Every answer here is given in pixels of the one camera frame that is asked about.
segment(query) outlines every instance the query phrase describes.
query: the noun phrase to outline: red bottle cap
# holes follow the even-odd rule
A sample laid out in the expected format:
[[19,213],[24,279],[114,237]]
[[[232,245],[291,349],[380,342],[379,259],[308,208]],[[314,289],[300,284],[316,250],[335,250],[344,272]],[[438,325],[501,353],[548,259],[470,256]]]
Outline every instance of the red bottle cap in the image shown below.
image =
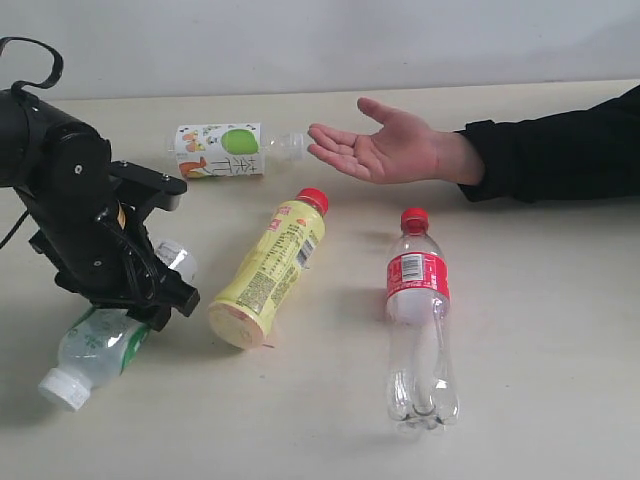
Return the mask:
[[301,200],[318,209],[320,214],[324,216],[329,210],[329,199],[327,196],[316,188],[304,188],[296,196],[296,200]]
[[429,215],[422,208],[408,208],[402,214],[400,225],[403,230],[419,231],[429,229]]

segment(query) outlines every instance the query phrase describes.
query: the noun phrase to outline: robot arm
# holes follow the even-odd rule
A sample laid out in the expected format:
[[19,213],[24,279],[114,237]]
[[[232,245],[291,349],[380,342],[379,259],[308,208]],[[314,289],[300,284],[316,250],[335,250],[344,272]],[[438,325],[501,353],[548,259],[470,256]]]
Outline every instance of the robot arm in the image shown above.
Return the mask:
[[125,308],[162,330],[176,308],[189,316],[198,291],[154,253],[144,221],[155,209],[174,210],[186,183],[128,162],[111,161],[111,145],[82,121],[26,92],[47,89],[62,75],[54,58],[40,84],[16,81],[0,91],[0,187],[11,187],[39,231],[30,240],[58,270],[56,284],[97,308]]

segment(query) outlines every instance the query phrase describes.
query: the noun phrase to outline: hand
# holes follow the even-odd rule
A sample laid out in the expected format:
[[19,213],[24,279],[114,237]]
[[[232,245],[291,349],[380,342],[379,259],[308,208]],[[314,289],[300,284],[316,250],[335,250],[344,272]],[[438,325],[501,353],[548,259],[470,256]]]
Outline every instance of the hand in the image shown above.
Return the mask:
[[378,184],[442,179],[476,185],[484,164],[456,133],[432,130],[420,117],[361,98],[358,108],[382,124],[373,135],[358,135],[313,124],[309,152],[337,170]]

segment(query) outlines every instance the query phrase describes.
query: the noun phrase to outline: table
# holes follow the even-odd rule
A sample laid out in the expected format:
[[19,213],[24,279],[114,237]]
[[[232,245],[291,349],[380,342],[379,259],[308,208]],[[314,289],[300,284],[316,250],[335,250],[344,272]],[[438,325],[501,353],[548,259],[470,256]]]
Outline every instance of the table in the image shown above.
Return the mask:
[[[368,92],[433,127],[589,107],[636,82]],[[58,102],[113,142],[114,158],[176,175],[162,157],[181,123],[261,121],[276,133],[314,121],[369,131],[357,92]],[[324,189],[327,237],[283,305],[276,348],[237,353],[206,307],[281,201]],[[194,180],[154,236],[197,257],[203,297],[176,315],[124,375],[77,414],[36,386],[85,308],[53,284],[26,241],[0,252],[0,477],[14,479],[630,479],[640,438],[640,205],[470,204],[455,186],[379,187],[320,162],[264,179]],[[419,442],[389,429],[382,322],[386,250],[401,212],[425,207],[453,295],[459,425]],[[0,233],[22,211],[0,191]]]

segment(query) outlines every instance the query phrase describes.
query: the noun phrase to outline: lying bottle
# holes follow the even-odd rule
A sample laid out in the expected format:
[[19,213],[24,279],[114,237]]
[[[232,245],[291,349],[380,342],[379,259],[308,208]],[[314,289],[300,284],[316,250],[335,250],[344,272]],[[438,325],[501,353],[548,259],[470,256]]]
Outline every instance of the lying bottle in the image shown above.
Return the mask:
[[304,136],[266,134],[260,123],[181,125],[167,150],[185,178],[264,175],[304,157]]
[[447,265],[427,234],[424,210],[404,212],[401,226],[387,270],[388,413],[400,431],[433,430],[458,417],[446,322]]
[[[191,282],[195,259],[179,244],[164,240],[156,255]],[[127,316],[127,310],[90,308],[60,341],[58,366],[40,382],[38,390],[64,410],[79,410],[91,390],[120,376],[149,335],[150,328]]]
[[280,205],[231,284],[209,306],[211,328],[238,348],[255,348],[271,333],[276,311],[325,235],[329,202],[313,188]]

